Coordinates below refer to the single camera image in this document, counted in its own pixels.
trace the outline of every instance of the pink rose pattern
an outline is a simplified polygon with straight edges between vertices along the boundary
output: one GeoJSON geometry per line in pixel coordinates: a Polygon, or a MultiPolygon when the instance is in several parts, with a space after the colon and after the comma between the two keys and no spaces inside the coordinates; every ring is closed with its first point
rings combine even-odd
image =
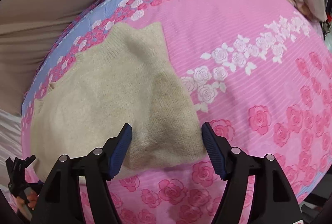
{"type": "Polygon", "coordinates": [[[126,187],[129,190],[129,192],[134,192],[139,187],[140,181],[137,176],[132,176],[120,180],[120,184],[126,187]]]}
{"type": "Polygon", "coordinates": [[[301,147],[304,151],[308,151],[311,148],[313,141],[313,133],[310,129],[302,131],[301,147]]]}
{"type": "Polygon", "coordinates": [[[303,123],[303,112],[298,105],[288,107],[286,110],[288,128],[290,131],[299,133],[303,123]]]}
{"type": "Polygon", "coordinates": [[[192,179],[194,183],[201,184],[203,187],[208,187],[213,184],[218,176],[212,167],[211,162],[200,161],[193,165],[192,179]]]}
{"type": "Polygon", "coordinates": [[[300,71],[300,73],[308,79],[310,73],[305,60],[303,58],[297,58],[295,60],[295,63],[298,66],[298,70],[300,71]]]}
{"type": "Polygon", "coordinates": [[[187,195],[187,188],[179,180],[162,180],[159,182],[159,188],[159,197],[172,205],[177,205],[187,195]]]}
{"type": "Polygon", "coordinates": [[[134,212],[127,210],[125,208],[121,210],[120,218],[122,220],[122,223],[124,223],[124,224],[138,223],[138,219],[136,218],[136,215],[134,214],[134,212]]]}
{"type": "Polygon", "coordinates": [[[290,137],[290,132],[284,124],[276,123],[274,125],[273,141],[279,147],[283,147],[290,137]]]}
{"type": "Polygon", "coordinates": [[[309,86],[302,86],[300,89],[302,101],[306,104],[309,108],[312,106],[312,97],[309,86]]]}
{"type": "MultiPolygon", "coordinates": [[[[88,9],[79,15],[60,35],[49,53],[57,47],[59,42],[82,17],[103,1],[105,0],[95,1],[88,9]]],[[[49,82],[59,80],[72,67],[75,62],[74,55],[77,52],[87,50],[104,41],[109,32],[105,30],[105,26],[108,22],[116,23],[131,17],[134,14],[135,9],[130,9],[129,6],[134,1],[135,0],[129,0],[125,7],[118,7],[111,17],[101,21],[100,25],[95,26],[84,36],[79,37],[77,44],[71,47],[68,54],[63,56],[54,68],[50,69],[44,83],[40,84],[39,90],[35,93],[35,98],[42,98],[46,94],[49,82]]],[[[158,6],[166,1],[169,0],[143,0],[143,3],[137,6],[136,9],[145,10],[149,6],[158,6]]],[[[330,59],[327,58],[325,63],[315,52],[311,52],[309,58],[311,63],[307,63],[303,58],[295,60],[297,68],[303,78],[307,80],[310,78],[311,71],[312,73],[315,73],[314,69],[311,67],[314,67],[316,71],[322,70],[328,78],[332,78],[332,61],[330,59]]],[[[274,133],[273,141],[278,147],[283,147],[287,143],[291,136],[291,132],[299,134],[301,137],[302,151],[299,155],[298,164],[286,166],[287,161],[285,156],[279,153],[274,154],[280,166],[283,168],[296,195],[298,195],[303,186],[309,186],[313,182],[317,172],[326,172],[329,167],[330,156],[332,155],[331,137],[330,133],[326,132],[324,128],[329,127],[330,114],[332,114],[332,84],[330,83],[326,89],[322,88],[322,84],[318,79],[312,77],[310,85],[306,83],[299,89],[299,95],[302,99],[302,104],[288,107],[284,118],[285,121],[274,123],[272,129],[272,132],[274,133]],[[329,107],[329,109],[324,110],[322,114],[314,114],[311,109],[308,109],[313,106],[313,103],[318,96],[321,97],[320,101],[325,106],[329,107]],[[319,164],[311,163],[310,149],[314,136],[319,138],[318,141],[322,144],[322,150],[326,152],[326,154],[320,159],[319,164]]],[[[29,127],[33,109],[34,104],[31,102],[22,118],[22,131],[27,130],[29,127]]],[[[250,128],[259,135],[265,135],[270,130],[269,126],[272,123],[272,119],[272,115],[267,106],[255,105],[249,109],[248,120],[250,128]]],[[[212,120],[210,122],[218,135],[226,137],[229,141],[234,138],[235,126],[232,125],[230,121],[220,119],[212,120]]],[[[190,224],[202,218],[204,214],[204,210],[202,210],[203,207],[206,208],[206,214],[212,217],[219,206],[221,200],[220,195],[222,195],[222,193],[218,193],[218,197],[211,197],[208,189],[205,189],[212,186],[218,179],[218,176],[214,173],[211,162],[200,161],[194,164],[191,179],[193,183],[197,186],[203,187],[203,189],[195,188],[188,191],[185,185],[178,179],[164,179],[159,182],[159,189],[153,190],[146,188],[141,189],[138,176],[120,180],[120,186],[125,187],[129,192],[138,192],[137,190],[139,190],[142,204],[146,206],[146,209],[137,212],[123,208],[124,202],[120,198],[120,194],[118,195],[110,192],[110,195],[121,220],[125,224],[157,223],[156,215],[149,210],[154,210],[162,202],[168,202],[173,206],[179,206],[179,220],[176,221],[177,224],[190,224]]],[[[298,200],[302,201],[306,195],[307,193],[298,196],[298,200]]],[[[86,189],[81,191],[81,198],[83,206],[89,207],[86,189]]],[[[250,205],[251,199],[252,190],[249,189],[246,195],[245,207],[250,205]]],[[[92,223],[92,217],[90,215],[87,215],[86,219],[88,224],[92,223]]]]}
{"type": "Polygon", "coordinates": [[[271,124],[271,115],[265,106],[253,106],[249,109],[249,126],[260,135],[265,135],[271,124]]]}
{"type": "Polygon", "coordinates": [[[232,123],[228,120],[212,120],[210,122],[216,135],[226,138],[231,142],[235,136],[235,130],[232,123]]]}
{"type": "Polygon", "coordinates": [[[209,212],[209,215],[210,216],[214,216],[218,207],[219,207],[219,204],[221,202],[221,198],[222,197],[217,197],[215,198],[213,201],[209,202],[206,209],[207,211],[209,212]]]}
{"type": "Polygon", "coordinates": [[[156,192],[150,191],[148,189],[142,190],[142,201],[147,204],[150,208],[156,208],[161,203],[161,199],[159,198],[156,192]]]}
{"type": "Polygon", "coordinates": [[[188,203],[195,207],[201,207],[211,199],[211,196],[206,189],[190,190],[189,195],[188,203]]]}
{"type": "Polygon", "coordinates": [[[112,192],[110,193],[110,195],[111,195],[115,208],[117,208],[117,209],[120,208],[123,205],[121,198],[117,194],[112,193],[112,192]]]}
{"type": "Polygon", "coordinates": [[[138,218],[142,223],[156,224],[156,216],[150,213],[147,209],[143,209],[138,213],[138,218]]]}
{"type": "Polygon", "coordinates": [[[182,205],[180,207],[179,217],[188,223],[193,223],[200,219],[203,212],[199,207],[189,207],[188,205],[182,205]]]}

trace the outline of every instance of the bed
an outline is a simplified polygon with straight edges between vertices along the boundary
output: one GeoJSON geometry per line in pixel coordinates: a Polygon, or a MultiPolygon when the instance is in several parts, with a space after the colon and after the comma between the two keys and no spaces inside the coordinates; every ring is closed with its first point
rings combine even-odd
{"type": "MultiPolygon", "coordinates": [[[[170,62],[200,123],[210,122],[248,154],[274,154],[303,201],[332,161],[332,58],[311,24],[285,0],[96,0],[57,39],[25,96],[23,157],[30,155],[34,99],[70,69],[74,55],[100,44],[116,22],[142,28],[155,21],[163,24],[170,62]]],[[[29,169],[27,181],[37,179],[29,169]]],[[[248,219],[253,185],[251,178],[240,223],[248,219]]],[[[208,157],[109,184],[124,223],[205,223],[224,188],[208,157]]],[[[86,221],[93,223],[84,185],[81,198],[86,221]]]]}

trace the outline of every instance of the pink blanket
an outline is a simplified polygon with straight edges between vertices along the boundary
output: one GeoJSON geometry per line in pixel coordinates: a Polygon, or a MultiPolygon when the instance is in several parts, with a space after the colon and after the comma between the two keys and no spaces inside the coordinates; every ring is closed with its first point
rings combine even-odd
{"type": "MultiPolygon", "coordinates": [[[[332,57],[307,20],[285,0],[128,1],[137,4],[134,18],[100,20],[95,27],[123,20],[142,28],[160,21],[170,62],[200,123],[210,122],[250,155],[274,154],[301,202],[332,154],[332,57]]],[[[85,37],[71,54],[85,49],[85,37]]],[[[68,58],[50,74],[68,69],[68,58]]],[[[23,131],[29,131],[32,110],[23,131]]],[[[253,186],[250,178],[240,223],[248,219],[253,186]]],[[[210,223],[224,188],[208,157],[109,184],[124,224],[210,223]]],[[[87,223],[93,223],[84,186],[81,197],[87,223]]]]}

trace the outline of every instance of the blue gripper pad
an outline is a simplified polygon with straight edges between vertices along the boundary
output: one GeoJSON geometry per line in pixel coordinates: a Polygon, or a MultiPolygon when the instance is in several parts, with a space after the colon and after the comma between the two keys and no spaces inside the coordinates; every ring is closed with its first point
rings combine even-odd
{"type": "Polygon", "coordinates": [[[119,173],[128,147],[132,141],[132,127],[129,124],[125,124],[119,133],[119,136],[117,146],[110,156],[109,162],[109,175],[112,179],[119,173]]]}
{"type": "Polygon", "coordinates": [[[222,137],[216,137],[210,124],[204,123],[202,125],[202,138],[204,146],[210,157],[212,166],[215,170],[215,173],[218,174],[223,180],[225,180],[227,175],[225,169],[225,157],[222,154],[219,145],[216,141],[216,138],[222,138],[222,137]]]}

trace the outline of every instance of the pink bedspread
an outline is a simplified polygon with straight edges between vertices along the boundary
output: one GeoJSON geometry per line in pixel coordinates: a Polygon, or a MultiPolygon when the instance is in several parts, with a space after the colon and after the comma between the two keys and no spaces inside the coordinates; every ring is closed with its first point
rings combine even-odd
{"type": "MultiPolygon", "coordinates": [[[[138,9],[124,22],[135,28],[162,23],[170,62],[200,123],[210,122],[250,155],[274,154],[302,201],[332,154],[332,57],[305,18],[285,0],[130,1],[138,9]]],[[[84,37],[71,54],[84,50],[84,37]]],[[[60,68],[72,65],[62,60],[60,68]]],[[[248,219],[253,186],[250,178],[240,223],[248,219]]],[[[210,223],[224,188],[208,157],[109,184],[124,224],[210,223]]],[[[93,223],[84,186],[81,196],[87,223],[93,223]]]]}

